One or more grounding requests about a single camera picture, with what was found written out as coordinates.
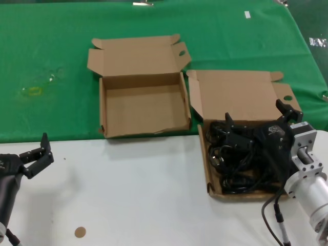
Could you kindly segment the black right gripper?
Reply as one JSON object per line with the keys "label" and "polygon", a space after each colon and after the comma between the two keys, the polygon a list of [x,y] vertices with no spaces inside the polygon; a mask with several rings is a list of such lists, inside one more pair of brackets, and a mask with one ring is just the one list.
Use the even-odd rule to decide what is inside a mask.
{"label": "black right gripper", "polygon": [[236,125],[229,113],[225,113],[225,143],[235,149],[251,149],[261,166],[269,169],[295,169],[291,148],[293,134],[290,125],[302,122],[303,112],[289,104],[276,100],[281,116],[256,126]]}

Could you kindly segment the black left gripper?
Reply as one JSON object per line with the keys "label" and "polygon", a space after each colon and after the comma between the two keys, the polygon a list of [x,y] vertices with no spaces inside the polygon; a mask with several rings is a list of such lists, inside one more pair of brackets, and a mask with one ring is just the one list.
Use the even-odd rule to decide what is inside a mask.
{"label": "black left gripper", "polygon": [[32,179],[54,162],[47,133],[43,133],[40,147],[19,156],[16,154],[1,154],[1,179],[25,175]]}

